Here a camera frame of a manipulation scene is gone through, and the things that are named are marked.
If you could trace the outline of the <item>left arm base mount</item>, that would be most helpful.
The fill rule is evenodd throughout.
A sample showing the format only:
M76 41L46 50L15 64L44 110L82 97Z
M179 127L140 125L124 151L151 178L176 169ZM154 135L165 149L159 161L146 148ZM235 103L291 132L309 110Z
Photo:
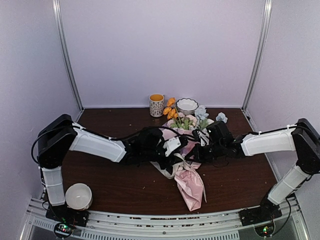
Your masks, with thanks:
M71 237L79 227L86 227L89 220L87 210L78 211L69 207L54 206L49 207L45 217L56 221L53 233L60 239Z

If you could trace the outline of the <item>patterned mug with orange inside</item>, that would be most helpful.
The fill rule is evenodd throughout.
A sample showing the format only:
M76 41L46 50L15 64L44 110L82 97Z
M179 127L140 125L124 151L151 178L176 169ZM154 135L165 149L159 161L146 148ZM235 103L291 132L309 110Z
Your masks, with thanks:
M165 97L162 94L149 96L149 113L152 117L159 118L163 115Z

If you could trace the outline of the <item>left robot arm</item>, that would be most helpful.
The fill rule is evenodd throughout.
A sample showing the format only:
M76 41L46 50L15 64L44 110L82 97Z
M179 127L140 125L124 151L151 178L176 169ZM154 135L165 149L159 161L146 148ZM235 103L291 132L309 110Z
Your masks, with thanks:
M169 128L172 137L165 137L165 126L145 127L122 138L105 136L73 122L68 114L62 114L45 127L33 142L33 161L42 173L52 213L61 222L72 218L72 211L66 207L63 188L62 163L69 151L83 152L122 165L139 165L156 162L161 169L167 169L175 161L175 154L185 147L191 136Z

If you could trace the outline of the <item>pink fake flower stem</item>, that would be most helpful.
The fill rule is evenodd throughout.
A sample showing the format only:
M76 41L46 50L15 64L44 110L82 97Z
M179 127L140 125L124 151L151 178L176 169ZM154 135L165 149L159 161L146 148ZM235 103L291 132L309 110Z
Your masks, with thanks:
M193 115L184 115L183 113L176 113L166 125L173 129L194 130L197 125L197 118Z

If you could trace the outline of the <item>orange fake flower stem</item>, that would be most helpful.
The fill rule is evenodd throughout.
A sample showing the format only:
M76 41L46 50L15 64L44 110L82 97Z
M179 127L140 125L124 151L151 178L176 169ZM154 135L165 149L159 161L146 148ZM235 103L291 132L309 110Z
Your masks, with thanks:
M174 97L169 98L167 101L166 107L163 109L163 115L166 116L167 120L173 120L174 123L181 122Z

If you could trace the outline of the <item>light blue fake flower stem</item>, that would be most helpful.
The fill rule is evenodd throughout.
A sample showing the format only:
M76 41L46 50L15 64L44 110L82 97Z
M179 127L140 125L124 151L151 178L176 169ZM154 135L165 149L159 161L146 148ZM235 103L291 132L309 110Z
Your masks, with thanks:
M196 125L198 127L206 127L216 121L222 121L224 123L227 123L228 118L227 116L223 113L220 112L218 115L215 117L215 120L209 118L209 114L207 113L207 109L204 105L200 105L195 111L194 115L197 119Z

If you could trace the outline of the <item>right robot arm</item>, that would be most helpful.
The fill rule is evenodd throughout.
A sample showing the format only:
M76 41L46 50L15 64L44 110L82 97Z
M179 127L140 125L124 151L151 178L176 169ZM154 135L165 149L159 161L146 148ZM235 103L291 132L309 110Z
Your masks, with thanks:
M256 210L259 220L268 220L279 205L313 175L320 172L320 134L305 118L295 124L238 136L222 120L210 124L206 133L195 132L197 143L188 157L211 163L219 157L242 159L256 155L296 157L296 162L266 194Z

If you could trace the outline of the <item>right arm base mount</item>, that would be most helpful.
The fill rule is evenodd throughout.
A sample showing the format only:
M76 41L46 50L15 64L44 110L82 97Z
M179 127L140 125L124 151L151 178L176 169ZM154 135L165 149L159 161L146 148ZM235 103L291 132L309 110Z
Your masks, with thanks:
M271 237L275 230L275 219L280 218L280 210L263 211L261 207L245 208L239 212L242 226L253 226L255 233L262 238Z

